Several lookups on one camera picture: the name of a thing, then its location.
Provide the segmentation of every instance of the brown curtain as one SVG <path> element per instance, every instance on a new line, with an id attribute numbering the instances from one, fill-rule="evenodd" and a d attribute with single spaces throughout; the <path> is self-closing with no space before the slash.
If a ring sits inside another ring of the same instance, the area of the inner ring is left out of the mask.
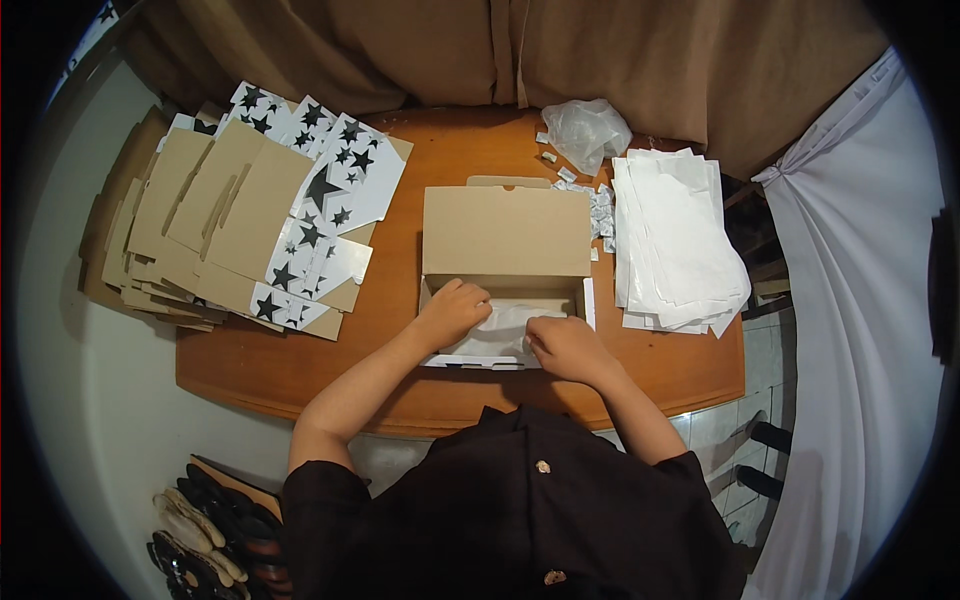
<path id="1" fill-rule="evenodd" d="M 747 179 L 887 41 L 859 0 L 154 0 L 124 45 L 188 110 L 242 79 L 352 114 L 606 98 Z"/>

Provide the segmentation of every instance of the button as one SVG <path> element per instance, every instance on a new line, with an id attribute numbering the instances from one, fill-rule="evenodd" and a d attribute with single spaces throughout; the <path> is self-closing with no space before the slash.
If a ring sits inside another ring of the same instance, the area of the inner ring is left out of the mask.
<path id="1" fill-rule="evenodd" d="M 566 573 L 563 571 L 548 571 L 543 576 L 543 583 L 547 586 L 558 584 L 561 581 L 566 581 Z"/>

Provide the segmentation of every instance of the white wall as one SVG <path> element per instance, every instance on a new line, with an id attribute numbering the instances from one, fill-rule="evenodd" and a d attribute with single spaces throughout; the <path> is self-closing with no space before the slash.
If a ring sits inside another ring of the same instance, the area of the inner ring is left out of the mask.
<path id="1" fill-rule="evenodd" d="M 292 423 L 216 405 L 174 380 L 174 328 L 93 304 L 76 291 L 86 215 L 127 134 L 157 97 L 111 56 L 19 201 L 16 332 L 44 458 L 94 551 L 132 598 L 169 598 L 144 547 L 154 493 L 197 453 L 277 480 Z"/>

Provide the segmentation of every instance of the white tissue paper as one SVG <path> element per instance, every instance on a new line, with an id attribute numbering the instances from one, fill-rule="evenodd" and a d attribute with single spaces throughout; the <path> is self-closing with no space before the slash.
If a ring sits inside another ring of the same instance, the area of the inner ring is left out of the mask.
<path id="1" fill-rule="evenodd" d="M 613 189 L 623 326 L 722 336 L 751 286 L 724 231 L 717 161 L 630 150 L 613 160 Z"/>
<path id="2" fill-rule="evenodd" d="M 460 343 L 441 350 L 442 354 L 458 356 L 525 356 L 533 352 L 524 341 L 527 320 L 534 317 L 566 317 L 565 313 L 491 300 L 493 312 L 474 327 Z"/>

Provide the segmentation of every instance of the wooden table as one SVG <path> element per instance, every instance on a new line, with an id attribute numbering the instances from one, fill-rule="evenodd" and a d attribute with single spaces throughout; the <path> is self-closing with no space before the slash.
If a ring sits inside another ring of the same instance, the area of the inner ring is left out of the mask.
<path id="1" fill-rule="evenodd" d="M 504 107 L 416 109 L 375 115 L 370 125 L 416 144 L 387 218 L 373 234 L 373 257 L 340 340 L 286 336 L 237 316 L 212 333 L 178 329 L 177 384 L 199 396 L 259 413 L 295 419 L 324 386 L 386 343 L 417 314 L 423 188 L 463 185 L 471 175 L 546 177 L 569 164 L 540 159 L 545 131 L 536 110 Z M 662 150 L 684 144 L 653 140 Z M 633 147 L 649 147 L 647 136 Z M 610 183 L 606 161 L 593 181 Z M 601 248 L 600 240 L 594 246 Z M 620 326 L 613 306 L 613 255 L 593 265 L 596 323 L 604 344 L 667 415 L 743 396 L 743 330 L 739 317 L 723 338 L 655 333 Z M 440 437 L 476 423 L 487 404 L 513 410 L 520 402 L 568 413 L 590 429 L 611 427 L 591 388 L 540 370 L 488 372 L 419 367 L 390 396 L 365 430 Z"/>

